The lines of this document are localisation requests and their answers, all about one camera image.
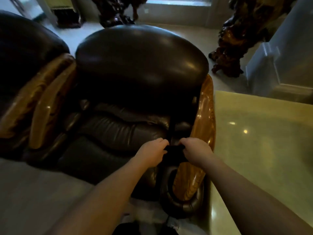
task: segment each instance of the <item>window sill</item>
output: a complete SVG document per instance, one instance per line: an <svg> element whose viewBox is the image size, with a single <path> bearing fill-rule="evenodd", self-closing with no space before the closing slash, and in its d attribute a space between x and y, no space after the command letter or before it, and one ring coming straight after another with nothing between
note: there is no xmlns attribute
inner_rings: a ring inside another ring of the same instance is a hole
<svg viewBox="0 0 313 235"><path fill-rule="evenodd" d="M148 0L149 4L163 4L176 6L210 7L210 1L178 1L178 0Z"/></svg>

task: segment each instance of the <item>person's left arm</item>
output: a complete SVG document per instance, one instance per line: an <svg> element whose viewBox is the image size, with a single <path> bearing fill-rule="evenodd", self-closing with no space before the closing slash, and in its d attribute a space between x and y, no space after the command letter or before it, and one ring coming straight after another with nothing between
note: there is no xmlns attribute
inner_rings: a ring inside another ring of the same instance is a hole
<svg viewBox="0 0 313 235"><path fill-rule="evenodd" d="M137 182L149 167L162 161L168 144L162 138L145 143L127 164L100 182L48 234L112 234Z"/></svg>

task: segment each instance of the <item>black object in hands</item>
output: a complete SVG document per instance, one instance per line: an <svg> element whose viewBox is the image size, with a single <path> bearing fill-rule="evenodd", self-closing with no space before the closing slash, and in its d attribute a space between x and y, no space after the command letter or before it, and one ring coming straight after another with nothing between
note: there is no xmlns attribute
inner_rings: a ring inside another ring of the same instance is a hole
<svg viewBox="0 0 313 235"><path fill-rule="evenodd" d="M188 162L183 152L184 149L185 146L182 144L166 146L164 150L166 150L167 153L164 154L162 163L166 165L179 165L182 162Z"/></svg>

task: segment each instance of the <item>armrest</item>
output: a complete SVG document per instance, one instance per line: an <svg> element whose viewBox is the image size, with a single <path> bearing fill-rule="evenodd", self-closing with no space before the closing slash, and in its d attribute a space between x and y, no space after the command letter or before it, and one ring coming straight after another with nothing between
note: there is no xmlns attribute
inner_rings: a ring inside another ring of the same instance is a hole
<svg viewBox="0 0 313 235"><path fill-rule="evenodd" d="M65 96L76 77L76 63L66 68L42 94L33 114L29 147L38 149L44 145L54 129Z"/></svg>
<svg viewBox="0 0 313 235"><path fill-rule="evenodd" d="M47 86L74 61L69 54L62 54L55 58L23 86L14 98L9 109L0 120L0 138L12 138L15 128L26 116L33 112L37 101Z"/></svg>
<svg viewBox="0 0 313 235"><path fill-rule="evenodd" d="M216 123L213 102L213 81L207 75L201 87L197 116L190 137L200 138L207 142L212 150L215 146ZM205 172L183 162L179 165L173 183L173 193L181 201L188 201L201 185Z"/></svg>

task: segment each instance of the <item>hand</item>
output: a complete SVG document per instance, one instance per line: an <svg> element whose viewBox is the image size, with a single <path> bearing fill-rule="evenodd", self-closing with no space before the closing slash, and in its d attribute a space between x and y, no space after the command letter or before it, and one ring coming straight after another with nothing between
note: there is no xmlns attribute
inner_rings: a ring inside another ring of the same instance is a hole
<svg viewBox="0 0 313 235"><path fill-rule="evenodd" d="M135 159L140 163L144 163L147 168L157 166L167 153L164 148L169 145L168 141L163 138L158 138L153 141L143 144L135 155Z"/></svg>
<svg viewBox="0 0 313 235"><path fill-rule="evenodd" d="M186 147L187 160L197 167L202 168L204 162L214 155L210 146L199 138L181 138L179 143Z"/></svg>

